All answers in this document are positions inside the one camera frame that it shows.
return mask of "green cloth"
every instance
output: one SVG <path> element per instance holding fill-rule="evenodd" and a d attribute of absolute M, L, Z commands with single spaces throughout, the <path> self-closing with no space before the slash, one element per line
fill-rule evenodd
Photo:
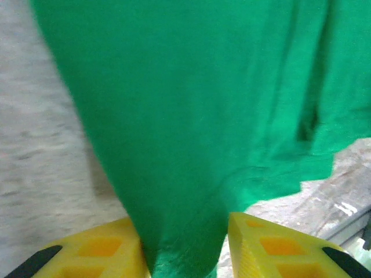
<path fill-rule="evenodd" d="M 371 136 L 371 1 L 32 0 L 153 278 Z"/>

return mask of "white speckled surface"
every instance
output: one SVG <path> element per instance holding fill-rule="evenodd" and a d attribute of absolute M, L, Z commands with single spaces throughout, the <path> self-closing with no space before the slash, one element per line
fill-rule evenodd
<path fill-rule="evenodd" d="M 333 178 L 248 212 L 321 235 L 370 202 L 370 164 L 371 140 L 359 140 L 337 156 Z M 0 276 L 51 240 L 124 215 L 27 1 L 0 0 Z M 219 276 L 232 277 L 227 242 Z"/>

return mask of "yellow plastic block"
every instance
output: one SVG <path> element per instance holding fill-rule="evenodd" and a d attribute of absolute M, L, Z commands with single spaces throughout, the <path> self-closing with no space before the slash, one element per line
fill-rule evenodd
<path fill-rule="evenodd" d="M 59 251 L 33 278 L 147 278 L 140 239 L 129 218 L 52 242 Z"/>
<path fill-rule="evenodd" d="M 339 246 L 245 213 L 230 214 L 228 238 L 235 278 L 349 278 L 322 250 Z"/>

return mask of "black rubber strip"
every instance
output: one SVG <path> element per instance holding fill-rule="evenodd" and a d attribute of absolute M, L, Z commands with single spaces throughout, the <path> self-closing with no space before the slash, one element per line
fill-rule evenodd
<path fill-rule="evenodd" d="M 371 278 L 371 272 L 349 254 L 331 247 L 324 247 L 322 250 L 351 278 Z"/>
<path fill-rule="evenodd" d="M 61 245 L 55 245 L 36 252 L 23 264 L 5 276 L 5 278 L 32 278 L 33 275 L 46 265 L 61 249 Z"/>

